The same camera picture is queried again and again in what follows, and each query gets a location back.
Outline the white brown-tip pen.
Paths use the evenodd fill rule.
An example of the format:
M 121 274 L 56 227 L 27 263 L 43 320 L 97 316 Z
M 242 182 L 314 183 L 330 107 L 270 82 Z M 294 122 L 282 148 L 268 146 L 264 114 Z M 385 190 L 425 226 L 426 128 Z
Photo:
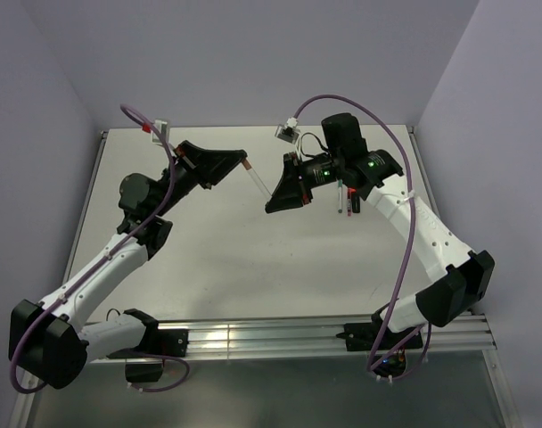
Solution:
M 266 185 L 263 183 L 255 169 L 248 169 L 248 174 L 250 175 L 251 179 L 257 186 L 257 188 L 261 191 L 266 201 L 268 201 L 271 198 L 271 193 L 268 191 Z

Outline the brown pen cap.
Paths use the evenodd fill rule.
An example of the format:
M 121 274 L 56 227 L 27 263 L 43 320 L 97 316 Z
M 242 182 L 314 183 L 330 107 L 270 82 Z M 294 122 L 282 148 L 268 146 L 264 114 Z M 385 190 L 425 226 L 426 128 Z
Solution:
M 245 168 L 247 171 L 252 170 L 252 166 L 251 166 L 251 164 L 250 164 L 250 162 L 248 161 L 247 158 L 245 158 L 245 159 L 242 160 L 242 165 L 244 166 L 244 168 Z

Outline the white green-tip pen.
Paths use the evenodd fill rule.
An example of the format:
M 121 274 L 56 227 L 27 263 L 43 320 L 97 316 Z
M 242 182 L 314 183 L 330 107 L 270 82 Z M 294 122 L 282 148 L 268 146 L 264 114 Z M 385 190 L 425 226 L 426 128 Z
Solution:
M 344 208 L 344 192 L 343 192 L 343 184 L 340 179 L 337 181 L 337 198 L 338 198 L 337 212 L 341 214 Z

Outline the red pink pen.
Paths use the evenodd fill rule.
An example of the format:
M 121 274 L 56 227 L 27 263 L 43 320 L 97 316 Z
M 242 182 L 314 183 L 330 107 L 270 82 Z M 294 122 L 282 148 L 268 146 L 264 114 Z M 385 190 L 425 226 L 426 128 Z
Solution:
M 352 215 L 352 190 L 347 188 L 347 200 L 346 200 L 347 216 Z

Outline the black orange highlighter pen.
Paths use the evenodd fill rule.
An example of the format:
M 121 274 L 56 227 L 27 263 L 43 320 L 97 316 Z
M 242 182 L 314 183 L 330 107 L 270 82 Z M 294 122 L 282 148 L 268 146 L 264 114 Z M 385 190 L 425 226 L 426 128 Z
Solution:
M 351 203 L 352 212 L 358 214 L 361 212 L 361 202 L 360 198 L 354 198 Z

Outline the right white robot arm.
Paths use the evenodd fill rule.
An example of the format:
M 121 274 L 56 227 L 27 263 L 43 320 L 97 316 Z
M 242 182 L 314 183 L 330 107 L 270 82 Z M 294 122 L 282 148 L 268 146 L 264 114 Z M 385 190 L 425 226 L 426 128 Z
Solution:
M 322 120 L 321 127 L 326 152 L 310 160 L 286 153 L 283 174 L 265 211 L 301 208 L 311 203 L 313 189 L 340 180 L 404 237 L 431 283 L 381 311 L 381 320 L 371 328 L 374 342 L 389 348 L 406 329 L 424 324 L 443 327 L 480 301 L 495 266 L 492 256 L 475 252 L 458 239 L 408 188 L 407 176 L 388 152 L 368 149 L 353 115 L 332 115 Z

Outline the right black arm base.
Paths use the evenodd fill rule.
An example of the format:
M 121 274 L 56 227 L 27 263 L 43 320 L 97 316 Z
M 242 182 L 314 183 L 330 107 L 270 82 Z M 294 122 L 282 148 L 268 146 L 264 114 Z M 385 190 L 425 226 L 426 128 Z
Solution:
M 345 341 L 346 351 L 348 352 L 369 351 L 374 345 L 379 326 L 380 324 L 375 322 L 347 323 L 343 326 L 342 332 L 336 334 L 336 338 Z M 392 331 L 387 330 L 382 337 L 379 351 L 385 353 L 414 330 L 413 327 L 400 333 L 393 333 Z M 407 369 L 406 351 L 420 350 L 422 347 L 422 336 L 420 333 L 417 333 L 391 356 L 384 358 L 381 364 L 374 369 L 374 373 L 381 377 L 389 377 L 390 375 L 399 376 L 404 374 Z

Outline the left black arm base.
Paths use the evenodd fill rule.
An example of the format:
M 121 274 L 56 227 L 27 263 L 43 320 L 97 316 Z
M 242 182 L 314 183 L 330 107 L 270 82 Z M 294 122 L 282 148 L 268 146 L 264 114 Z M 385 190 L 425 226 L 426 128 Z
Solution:
M 187 352 L 189 330 L 184 328 L 160 329 L 152 340 L 136 349 L 119 350 L 106 356 L 107 359 L 151 359 L 148 363 L 126 363 L 125 379 L 131 387 L 147 392 L 161 392 L 184 383 L 191 368 L 184 357 Z M 167 373 L 168 364 L 180 365 L 184 372 L 172 384 L 159 386 L 160 378 Z

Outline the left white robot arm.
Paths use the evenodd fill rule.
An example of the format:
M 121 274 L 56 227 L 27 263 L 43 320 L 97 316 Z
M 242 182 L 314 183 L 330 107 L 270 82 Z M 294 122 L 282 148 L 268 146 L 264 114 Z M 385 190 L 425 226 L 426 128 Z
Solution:
M 128 276 L 164 246 L 172 222 L 163 215 L 196 186 L 210 189 L 248 157 L 244 150 L 202 149 L 188 141 L 168 149 L 161 177 L 127 175 L 119 186 L 124 217 L 100 253 L 68 282 L 39 302 L 22 300 L 12 310 L 8 357 L 13 388 L 21 393 L 17 370 L 42 385 L 62 389 L 85 365 L 116 352 L 149 356 L 160 344 L 159 323 L 138 309 L 89 325 L 97 307 Z

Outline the aluminium rail frame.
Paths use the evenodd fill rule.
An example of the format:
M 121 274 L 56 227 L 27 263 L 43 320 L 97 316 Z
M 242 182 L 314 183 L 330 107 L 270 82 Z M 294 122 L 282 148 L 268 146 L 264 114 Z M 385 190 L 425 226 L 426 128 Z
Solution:
M 88 259 L 90 243 L 101 226 L 93 220 L 102 192 L 109 188 L 105 169 L 115 160 L 133 165 L 143 154 L 142 141 L 132 129 L 111 129 L 101 133 L 99 148 L 64 277 L 76 274 Z M 264 366 L 279 363 L 324 363 L 356 360 L 365 353 L 348 352 L 335 333 L 344 324 L 364 324 L 366 315 L 323 315 L 309 317 L 255 317 L 238 319 L 185 320 L 168 317 L 160 321 L 165 333 L 188 333 L 185 359 L 200 366 L 220 362 L 237 369 L 250 363 Z M 406 383 L 385 388 L 375 382 L 350 380 L 350 407 L 359 404 L 358 391 L 375 394 L 397 393 L 401 414 L 408 426 L 520 427 L 522 420 L 501 367 L 497 343 L 487 317 L 473 310 L 463 313 L 445 327 L 422 335 L 424 348 L 438 364 L 424 373 L 420 387 L 409 377 Z

